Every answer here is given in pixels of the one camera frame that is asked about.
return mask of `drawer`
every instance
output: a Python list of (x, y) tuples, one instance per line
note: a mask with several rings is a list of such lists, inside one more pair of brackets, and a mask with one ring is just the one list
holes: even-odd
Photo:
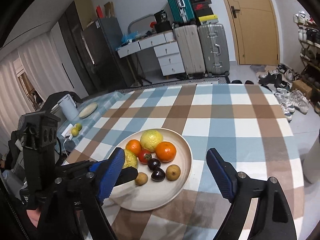
[(179, 73), (185, 73), (184, 66), (183, 66), (182, 63), (162, 66), (161, 70), (162, 70), (162, 74), (164, 76), (174, 75), (174, 74), (179, 74)]
[(182, 58), (180, 53), (176, 53), (176, 54), (159, 57), (158, 61), (160, 66), (167, 66), (171, 64), (182, 63)]
[(141, 50), (138, 42), (132, 42), (118, 50), (119, 57), (125, 57)]
[(141, 49), (147, 49), (147, 48), (157, 46), (160, 44), (164, 44), (164, 43), (166, 43), (166, 41), (165, 41), (165, 37), (163, 34), (151, 36), (149, 38), (145, 38), (145, 39), (139, 41)]
[(164, 45), (154, 47), (154, 50), (157, 57), (180, 53), (177, 42), (166, 43)]
[(171, 41), (174, 41), (174, 35), (173, 35), (173, 32), (168, 32), (168, 33), (165, 33), (164, 34), (164, 37), (165, 37), (165, 40), (167, 42), (171, 42)]

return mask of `orange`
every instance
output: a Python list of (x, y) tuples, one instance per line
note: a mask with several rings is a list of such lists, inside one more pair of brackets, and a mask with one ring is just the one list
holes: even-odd
[(156, 147), (157, 158), (163, 163), (172, 161), (175, 158), (176, 154), (177, 149), (170, 142), (161, 142)]
[(128, 141), (127, 145), (125, 146), (125, 148), (131, 152), (134, 153), (134, 155), (138, 156), (139, 153), (141, 152), (142, 148), (141, 148), (141, 144), (138, 140), (133, 139)]

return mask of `metal bolt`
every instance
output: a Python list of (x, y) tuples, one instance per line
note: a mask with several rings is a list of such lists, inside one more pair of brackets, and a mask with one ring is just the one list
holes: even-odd
[(270, 181), (272, 183), (277, 183), (278, 182), (278, 180), (275, 177), (270, 177)]
[(93, 176), (94, 176), (94, 173), (91, 171), (87, 172), (87, 174), (85, 175), (87, 179), (91, 179)]
[(59, 184), (59, 183), (61, 183), (62, 182), (62, 178), (56, 178), (55, 180), (54, 180), (54, 182), (55, 182), (55, 184)]
[(243, 171), (240, 171), (240, 172), (238, 172), (238, 176), (239, 176), (241, 179), (244, 179), (244, 178), (247, 176), (247, 174), (245, 174)]

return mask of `oval plate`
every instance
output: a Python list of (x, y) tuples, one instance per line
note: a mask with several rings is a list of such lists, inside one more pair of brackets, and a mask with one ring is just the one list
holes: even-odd
[(90, 114), (92, 114), (98, 107), (98, 103), (94, 102), (90, 105), (86, 106), (79, 114), (79, 118), (83, 119), (88, 117)]
[[(178, 133), (169, 129), (155, 129), (162, 133), (164, 141), (171, 142), (177, 149), (177, 155), (169, 163), (161, 163), (161, 168), (166, 171), (171, 164), (176, 164), (181, 169), (181, 175), (176, 181), (168, 181), (167, 178), (161, 182), (151, 179), (152, 171), (146, 164), (138, 161), (138, 172), (144, 172), (148, 176), (148, 182), (142, 186), (136, 186), (134, 181), (114, 187), (110, 199), (119, 206), (132, 211), (148, 211), (159, 208), (173, 200), (183, 189), (192, 169), (192, 152), (188, 142)], [(120, 142), (117, 147), (125, 148), (128, 141), (140, 140), (144, 131), (134, 133)]]

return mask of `silver suitcase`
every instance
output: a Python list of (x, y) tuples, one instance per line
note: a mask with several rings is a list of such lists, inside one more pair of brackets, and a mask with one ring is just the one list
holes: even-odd
[(204, 59), (196, 25), (174, 29), (186, 74), (204, 73)]
[(230, 70), (226, 34), (222, 24), (198, 27), (205, 68), (214, 75), (228, 75)]

